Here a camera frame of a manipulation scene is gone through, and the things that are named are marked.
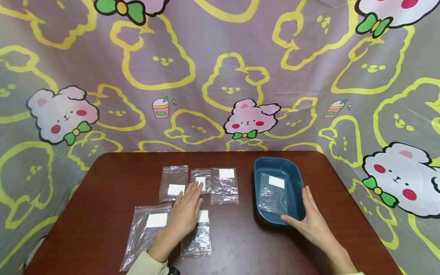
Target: plastic bag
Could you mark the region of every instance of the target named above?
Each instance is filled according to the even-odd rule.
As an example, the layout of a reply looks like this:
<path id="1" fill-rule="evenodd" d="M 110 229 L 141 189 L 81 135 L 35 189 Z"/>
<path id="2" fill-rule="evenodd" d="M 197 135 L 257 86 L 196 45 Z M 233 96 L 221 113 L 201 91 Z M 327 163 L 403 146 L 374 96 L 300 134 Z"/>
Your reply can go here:
<path id="1" fill-rule="evenodd" d="M 277 215 L 287 214 L 286 179 L 261 173 L 258 208 Z"/>
<path id="2" fill-rule="evenodd" d="M 196 228 L 180 243 L 180 257 L 211 256 L 211 230 L 209 226 L 208 210 L 200 210 Z"/>
<path id="3" fill-rule="evenodd" d="M 162 169 L 159 202 L 175 202 L 188 184 L 188 166 L 166 166 Z"/>
<path id="4" fill-rule="evenodd" d="M 160 206 L 135 207 L 124 260 L 119 272 L 129 270 L 137 257 L 143 251 L 150 249 L 159 231 L 165 227 L 166 218 L 170 211 L 171 203 Z"/>
<path id="5" fill-rule="evenodd" d="M 238 204 L 235 168 L 212 168 L 211 181 L 211 204 Z"/>
<path id="6" fill-rule="evenodd" d="M 195 181 L 203 182 L 202 194 L 211 193 L 211 169 L 192 169 L 190 182 Z"/>

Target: wall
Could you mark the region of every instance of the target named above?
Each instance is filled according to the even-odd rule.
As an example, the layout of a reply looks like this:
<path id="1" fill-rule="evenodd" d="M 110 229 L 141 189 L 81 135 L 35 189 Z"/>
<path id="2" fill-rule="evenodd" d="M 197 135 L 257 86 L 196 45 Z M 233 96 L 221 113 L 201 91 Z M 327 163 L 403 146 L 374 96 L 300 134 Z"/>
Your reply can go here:
<path id="1" fill-rule="evenodd" d="M 105 152 L 317 150 L 402 272 L 436 274 L 437 1 L 143 2 L 0 4 L 0 273 Z"/>

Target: person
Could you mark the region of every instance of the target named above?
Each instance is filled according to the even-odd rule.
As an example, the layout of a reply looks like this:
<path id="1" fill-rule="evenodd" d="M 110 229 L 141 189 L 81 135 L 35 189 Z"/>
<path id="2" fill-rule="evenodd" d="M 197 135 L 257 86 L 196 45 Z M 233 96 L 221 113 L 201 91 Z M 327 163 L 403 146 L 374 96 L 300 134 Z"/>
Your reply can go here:
<path id="1" fill-rule="evenodd" d="M 169 275 L 168 256 L 179 242 L 191 233 L 198 221 L 198 213 L 203 202 L 200 197 L 203 183 L 188 185 L 185 194 L 177 197 L 169 214 L 168 223 L 161 230 L 148 252 L 142 252 L 127 275 Z M 288 215 L 281 219 L 298 230 L 307 240 L 319 247 L 327 256 L 334 274 L 362 275 L 350 259 L 350 256 L 331 233 L 326 221 L 315 204 L 310 187 L 302 189 L 302 198 L 306 211 L 303 220 Z"/>

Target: brown table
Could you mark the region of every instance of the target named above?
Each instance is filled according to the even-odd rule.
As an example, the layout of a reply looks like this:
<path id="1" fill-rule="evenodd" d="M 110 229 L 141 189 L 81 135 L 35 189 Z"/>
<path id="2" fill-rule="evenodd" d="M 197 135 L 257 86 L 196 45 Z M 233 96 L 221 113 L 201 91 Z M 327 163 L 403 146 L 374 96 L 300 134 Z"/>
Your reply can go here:
<path id="1" fill-rule="evenodd" d="M 331 274 L 325 256 L 295 230 L 259 225 L 253 214 L 253 162 L 296 163 L 336 238 L 365 274 L 399 270 L 326 157 L 318 152 L 109 153 L 99 157 L 26 269 L 33 274 L 116 275 L 135 206 L 158 204 L 162 167 L 235 167 L 239 205 L 210 205 L 213 255 L 170 264 L 182 275 Z"/>

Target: hand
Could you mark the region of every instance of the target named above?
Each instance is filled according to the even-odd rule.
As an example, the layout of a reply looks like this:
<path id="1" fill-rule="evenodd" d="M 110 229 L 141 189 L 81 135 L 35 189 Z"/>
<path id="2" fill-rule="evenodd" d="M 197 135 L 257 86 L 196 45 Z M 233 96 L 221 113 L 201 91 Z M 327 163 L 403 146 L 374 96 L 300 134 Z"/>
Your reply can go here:
<path id="1" fill-rule="evenodd" d="M 298 221 L 288 215 L 282 215 L 281 219 L 298 230 L 312 244 L 326 252 L 338 242 L 319 212 L 309 186 L 302 189 L 302 198 L 306 213 L 305 218 Z"/>
<path id="2" fill-rule="evenodd" d="M 176 199 L 165 228 L 159 232 L 148 254 L 160 263 L 167 261 L 172 250 L 189 233 L 198 221 L 198 213 L 203 199 L 200 197 L 203 183 L 194 182 L 188 185 L 185 194 L 182 192 Z"/>
<path id="3" fill-rule="evenodd" d="M 333 236 L 321 212 L 319 212 L 309 186 L 302 189 L 302 198 L 306 213 L 305 218 L 298 221 L 288 215 L 282 215 L 281 219 L 297 229 L 307 240 L 327 255 L 334 274 L 357 273 L 350 255 Z"/>

